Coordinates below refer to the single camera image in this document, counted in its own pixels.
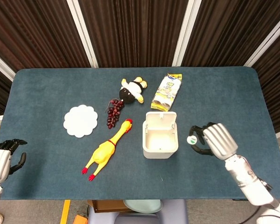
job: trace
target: chicken's red feet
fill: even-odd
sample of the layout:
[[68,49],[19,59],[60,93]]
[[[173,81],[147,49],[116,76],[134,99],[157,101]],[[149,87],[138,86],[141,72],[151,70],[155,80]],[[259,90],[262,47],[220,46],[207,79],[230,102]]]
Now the chicken's red feet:
[[87,169],[86,167],[84,167],[84,168],[82,169],[82,174],[86,174],[87,171],[88,171],[88,169]]
[[89,181],[93,181],[93,179],[95,178],[95,175],[94,174],[91,174],[88,178]]

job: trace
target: rubber chicken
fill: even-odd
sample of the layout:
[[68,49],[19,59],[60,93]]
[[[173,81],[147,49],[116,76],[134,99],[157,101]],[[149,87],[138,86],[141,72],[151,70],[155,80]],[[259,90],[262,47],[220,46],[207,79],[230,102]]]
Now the rubber chicken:
[[121,138],[121,136],[124,135],[124,133],[129,132],[129,130],[132,128],[132,123],[133,121],[131,119],[125,120],[122,123],[120,130],[111,139],[100,144],[99,147],[94,151],[88,164],[82,169],[82,174],[86,174],[91,164],[94,162],[98,164],[96,171],[89,176],[89,181],[93,181],[99,171],[107,164],[110,157],[115,152],[116,143]]

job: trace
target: gray mat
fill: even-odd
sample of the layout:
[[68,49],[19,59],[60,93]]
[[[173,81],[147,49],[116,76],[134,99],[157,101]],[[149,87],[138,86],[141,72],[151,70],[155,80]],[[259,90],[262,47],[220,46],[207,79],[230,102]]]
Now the gray mat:
[[[148,160],[142,152],[142,123],[166,73],[182,73],[183,83],[171,111],[177,113],[179,149],[168,160]],[[104,110],[118,96],[120,81],[142,76],[145,103],[126,106],[120,122],[133,119],[114,156],[93,182],[81,169],[98,145],[118,130],[108,130]],[[91,105],[98,126],[77,139],[63,128],[73,106]],[[0,141],[28,142],[24,168],[4,183],[5,199],[244,198],[224,162],[198,155],[186,142],[192,125],[221,122],[237,142],[238,153],[280,197],[280,153],[256,72],[246,67],[29,69],[14,80],[0,129]],[[94,172],[92,165],[88,174]]]

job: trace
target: container lid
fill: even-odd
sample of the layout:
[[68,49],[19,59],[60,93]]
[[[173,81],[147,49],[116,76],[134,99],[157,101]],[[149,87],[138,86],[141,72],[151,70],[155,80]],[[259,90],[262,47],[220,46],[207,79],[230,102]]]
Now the container lid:
[[146,125],[147,128],[171,129],[175,124],[175,112],[147,112]]

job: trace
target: dark red grapes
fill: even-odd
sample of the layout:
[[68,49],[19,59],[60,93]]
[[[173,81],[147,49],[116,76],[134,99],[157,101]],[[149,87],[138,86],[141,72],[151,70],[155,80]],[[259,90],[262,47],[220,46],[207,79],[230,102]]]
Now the dark red grapes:
[[118,99],[112,99],[110,100],[110,103],[113,107],[111,106],[108,108],[107,126],[109,129],[115,127],[116,122],[119,120],[120,111],[125,107],[123,102]]

